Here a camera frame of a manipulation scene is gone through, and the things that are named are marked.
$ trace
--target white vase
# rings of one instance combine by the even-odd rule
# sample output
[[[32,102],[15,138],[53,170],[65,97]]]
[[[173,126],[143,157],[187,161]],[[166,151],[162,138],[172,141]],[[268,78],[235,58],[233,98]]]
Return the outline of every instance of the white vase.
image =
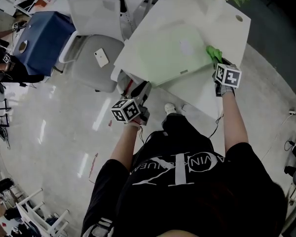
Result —
[[[208,3],[207,12],[205,14],[208,23],[215,22],[222,14],[222,9],[226,4],[226,0],[211,0]]]

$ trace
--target chair backrest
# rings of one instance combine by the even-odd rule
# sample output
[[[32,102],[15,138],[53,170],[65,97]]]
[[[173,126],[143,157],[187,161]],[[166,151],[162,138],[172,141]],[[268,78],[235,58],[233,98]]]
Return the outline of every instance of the chair backrest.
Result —
[[[68,3],[80,35],[104,35],[124,42],[119,0],[68,0]]]

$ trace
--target white phone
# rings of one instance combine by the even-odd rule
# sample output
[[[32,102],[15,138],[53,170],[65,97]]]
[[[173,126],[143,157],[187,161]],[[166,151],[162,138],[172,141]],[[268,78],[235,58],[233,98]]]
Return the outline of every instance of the white phone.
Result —
[[[103,48],[100,48],[98,51],[96,51],[94,53],[94,56],[97,59],[99,66],[101,68],[109,63],[109,60],[108,60],[107,56],[105,55]]]

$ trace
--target black sleeve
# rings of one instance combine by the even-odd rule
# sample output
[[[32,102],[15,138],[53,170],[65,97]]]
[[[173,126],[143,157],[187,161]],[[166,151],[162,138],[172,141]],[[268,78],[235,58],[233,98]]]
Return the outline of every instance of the black sleeve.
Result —
[[[248,143],[238,143],[226,153],[226,163],[238,181],[246,184],[270,184],[272,179]]]
[[[114,220],[116,203],[128,177],[128,170],[117,160],[110,159],[103,165],[83,220],[81,236],[101,218]]]

